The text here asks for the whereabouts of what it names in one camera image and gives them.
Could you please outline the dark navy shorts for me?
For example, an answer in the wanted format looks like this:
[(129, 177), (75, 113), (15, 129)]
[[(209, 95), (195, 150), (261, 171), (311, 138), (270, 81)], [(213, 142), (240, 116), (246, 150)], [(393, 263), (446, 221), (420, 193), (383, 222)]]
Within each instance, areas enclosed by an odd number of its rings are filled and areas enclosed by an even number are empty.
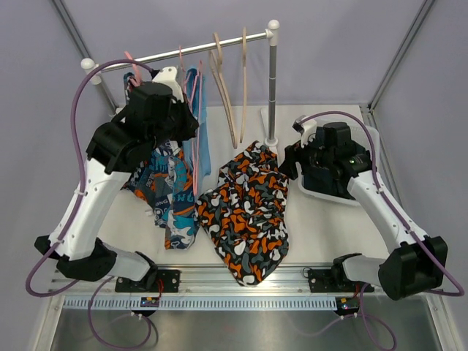
[(334, 178), (331, 170), (326, 167), (316, 167), (307, 162), (300, 162), (300, 165), (301, 184), (305, 190), (341, 199), (355, 200), (347, 191), (350, 178), (358, 175), (358, 169), (355, 165), (349, 162), (339, 164), (339, 178)]

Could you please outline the beige hanger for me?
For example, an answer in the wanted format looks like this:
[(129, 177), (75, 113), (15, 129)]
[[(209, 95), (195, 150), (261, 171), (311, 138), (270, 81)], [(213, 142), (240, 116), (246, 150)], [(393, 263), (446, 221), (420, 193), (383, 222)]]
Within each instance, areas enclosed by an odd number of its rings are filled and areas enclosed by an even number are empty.
[(243, 27), (241, 38), (241, 64), (243, 78), (243, 95), (242, 95), (242, 115), (241, 115), (241, 133), (240, 143), (244, 141), (246, 130), (246, 108), (247, 108), (247, 73), (246, 73), (246, 27)]
[(237, 149), (238, 141), (236, 135), (235, 122), (232, 116), (232, 105), (222, 71), (222, 46), (219, 40), (219, 35), (216, 32), (213, 33), (213, 39), (215, 43), (215, 48), (213, 50), (210, 50), (208, 54), (209, 67), (211, 69), (211, 73), (213, 75), (216, 87), (218, 88), (218, 92), (222, 100), (222, 105), (227, 119), (227, 125), (230, 132), (232, 146), (234, 149)]

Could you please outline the orange black camouflage shorts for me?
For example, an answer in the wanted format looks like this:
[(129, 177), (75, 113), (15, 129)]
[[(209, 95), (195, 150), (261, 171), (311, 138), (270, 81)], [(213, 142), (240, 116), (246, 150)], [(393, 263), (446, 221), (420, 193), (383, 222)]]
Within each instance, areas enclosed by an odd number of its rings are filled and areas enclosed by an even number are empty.
[(283, 261), (288, 184), (277, 155), (259, 141), (219, 168), (216, 188), (198, 197), (195, 213), (223, 263), (269, 270)]

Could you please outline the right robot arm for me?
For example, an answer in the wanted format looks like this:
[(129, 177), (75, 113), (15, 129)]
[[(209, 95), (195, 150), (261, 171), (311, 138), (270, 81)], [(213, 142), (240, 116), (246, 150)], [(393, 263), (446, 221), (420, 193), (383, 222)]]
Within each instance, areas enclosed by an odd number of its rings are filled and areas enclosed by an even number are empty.
[(374, 146), (365, 148), (353, 140), (350, 126), (342, 121), (322, 126), (313, 120), (295, 121), (293, 128), (301, 138), (285, 148), (280, 172), (298, 180), (305, 193), (359, 204), (388, 250), (386, 259), (361, 253), (337, 257), (333, 286), (348, 290), (356, 282), (369, 283), (395, 301), (440, 287), (448, 246), (439, 236), (429, 237), (385, 189)]

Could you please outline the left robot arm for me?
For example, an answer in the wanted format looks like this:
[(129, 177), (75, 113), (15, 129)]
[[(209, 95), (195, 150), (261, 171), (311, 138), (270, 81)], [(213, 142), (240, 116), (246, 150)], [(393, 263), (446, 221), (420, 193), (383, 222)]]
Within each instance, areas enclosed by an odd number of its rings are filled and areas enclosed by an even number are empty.
[(176, 81), (152, 80), (132, 89), (124, 109), (95, 131), (86, 149), (85, 178), (56, 230), (36, 239), (36, 249), (50, 252), (56, 269), (68, 279), (96, 282), (116, 276), (129, 280), (138, 291), (152, 290), (157, 265), (140, 252), (103, 242), (98, 232), (135, 169), (157, 146), (188, 140), (197, 127)]

